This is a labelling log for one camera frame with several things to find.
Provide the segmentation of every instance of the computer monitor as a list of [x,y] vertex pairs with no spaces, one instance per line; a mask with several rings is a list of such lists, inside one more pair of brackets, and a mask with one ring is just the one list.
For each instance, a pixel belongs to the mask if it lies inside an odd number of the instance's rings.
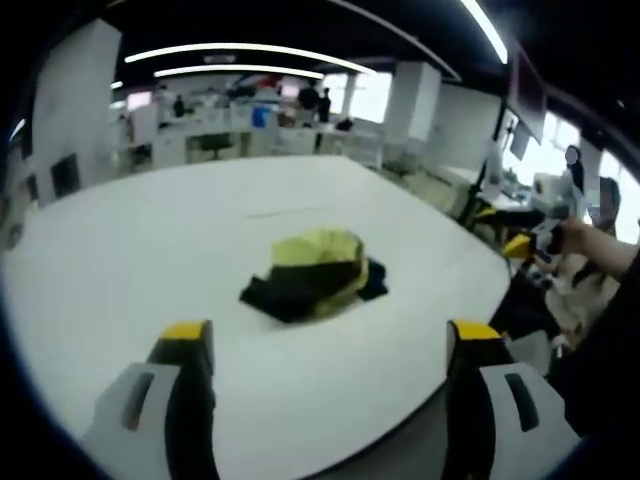
[[507,106],[525,125],[538,143],[542,143],[544,118],[547,113],[545,83],[533,63],[519,45],[511,55],[511,79],[507,95]]
[[80,175],[75,154],[63,158],[51,167],[51,177],[56,198],[66,197],[80,190]]

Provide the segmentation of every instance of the desk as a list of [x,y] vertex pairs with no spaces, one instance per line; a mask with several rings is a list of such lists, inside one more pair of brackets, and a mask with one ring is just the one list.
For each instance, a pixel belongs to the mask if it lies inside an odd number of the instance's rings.
[[365,166],[381,169],[383,137],[371,132],[342,132],[332,126],[319,128],[253,128],[229,122],[188,120],[174,122],[158,132],[153,141],[153,169],[186,165],[186,141],[189,137],[228,133],[237,137],[234,157],[266,155],[311,155],[315,152],[316,135],[322,135],[320,152],[345,155]]
[[469,185],[473,185],[478,181],[478,176],[480,175],[480,171],[470,170],[468,168],[459,168],[459,167],[440,167],[441,170],[445,172],[449,172],[450,174],[458,177]]
[[[272,242],[348,227],[390,294],[337,318],[284,325],[238,302]],[[225,480],[291,480],[396,427],[445,379],[446,322],[488,321],[504,259],[360,165],[331,156],[172,168],[47,206],[3,262],[19,351],[74,437],[96,399],[164,327],[213,320],[213,442]]]

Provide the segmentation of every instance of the ceiling light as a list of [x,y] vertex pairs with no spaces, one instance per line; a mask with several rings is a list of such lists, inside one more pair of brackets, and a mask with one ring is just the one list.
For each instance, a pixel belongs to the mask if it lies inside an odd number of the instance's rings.
[[310,72],[308,70],[298,70],[297,68],[268,67],[266,65],[201,65],[198,67],[172,68],[170,70],[159,70],[153,74],[154,77],[167,77],[169,75],[180,75],[182,73],[198,72],[267,72],[282,73],[284,75],[295,75],[298,77],[317,78],[322,80],[322,73]]
[[13,137],[15,137],[18,134],[18,132],[20,130],[22,130],[22,127],[24,127],[25,123],[26,122],[25,122],[24,118],[18,122],[18,125],[16,125],[16,128],[13,129],[13,132],[11,133],[11,136],[9,137],[9,141],[13,140]]
[[375,73],[375,71],[370,68],[363,67],[362,65],[358,65],[357,63],[349,62],[347,60],[341,60],[340,58],[331,57],[329,55],[300,50],[299,48],[278,47],[276,45],[262,45],[259,43],[196,43],[194,45],[182,45],[179,47],[161,48],[159,50],[138,53],[136,55],[125,57],[124,61],[125,63],[132,63],[137,62],[138,60],[144,60],[145,58],[158,57],[160,55],[196,52],[200,50],[251,50],[255,52],[286,53],[288,55],[297,55],[299,57],[313,58],[314,60],[333,63],[334,65],[349,68],[356,72],[366,73],[367,75]]
[[505,47],[504,42],[500,39],[500,36],[489,20],[489,17],[487,17],[476,0],[460,1],[465,6],[465,8],[469,10],[469,13],[475,19],[478,25],[480,25],[480,28],[491,42],[491,45],[493,45],[493,49],[498,54],[498,58],[500,58],[500,61],[506,65],[509,60],[507,47]]

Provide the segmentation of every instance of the window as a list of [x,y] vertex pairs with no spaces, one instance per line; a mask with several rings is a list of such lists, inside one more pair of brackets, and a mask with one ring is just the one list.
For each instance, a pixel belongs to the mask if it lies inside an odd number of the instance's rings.
[[349,106],[349,116],[383,123],[392,80],[393,76],[390,73],[359,74]]
[[620,211],[616,220],[616,235],[619,240],[637,243],[640,236],[640,185],[610,152],[602,154],[599,175],[610,177],[620,188]]
[[294,85],[292,83],[285,83],[282,85],[282,90],[280,91],[280,95],[284,98],[298,98],[298,94],[300,93],[300,87],[298,85]]
[[119,100],[119,101],[113,102],[111,105],[109,105],[109,108],[111,110],[120,110],[120,109],[123,109],[126,106],[127,106],[127,102],[125,102],[124,100]]
[[513,170],[518,181],[531,185],[533,176],[538,172],[561,175],[566,169],[564,154],[569,145],[578,145],[580,130],[569,122],[547,112],[544,118],[542,144],[530,138],[522,160],[518,160],[507,144],[503,158],[503,168]]
[[127,97],[127,110],[133,112],[136,108],[144,107],[151,103],[151,92],[131,93]]
[[346,73],[329,74],[324,77],[322,82],[323,88],[329,88],[329,98],[331,99],[331,113],[337,115],[342,114],[342,107],[344,105],[344,94],[347,89]]

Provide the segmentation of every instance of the wall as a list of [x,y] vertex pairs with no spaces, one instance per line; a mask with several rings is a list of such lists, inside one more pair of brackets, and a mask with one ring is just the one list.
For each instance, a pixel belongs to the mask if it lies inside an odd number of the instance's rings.
[[440,72],[426,63],[401,62],[391,84],[384,120],[386,140],[404,144],[426,141],[440,88]]
[[111,82],[121,34],[97,20],[49,54],[38,75],[33,109],[33,165],[43,205],[55,200],[50,168],[76,154],[81,188],[110,175],[107,142]]
[[590,120],[599,129],[608,133],[613,142],[606,146],[614,156],[616,156],[629,172],[640,182],[640,149],[626,135],[622,134],[608,120],[593,111],[590,107],[552,85],[547,86],[548,94],[556,100],[571,107],[575,112],[585,119]]
[[580,151],[582,152],[582,165],[584,167],[585,194],[587,200],[600,204],[600,162],[602,160],[602,150],[598,150],[593,144],[580,138]]
[[209,87],[224,89],[239,78],[237,74],[190,75],[159,78],[158,83],[176,95],[188,96],[191,92],[205,92]]
[[479,171],[500,112],[500,98],[441,85],[423,164]]

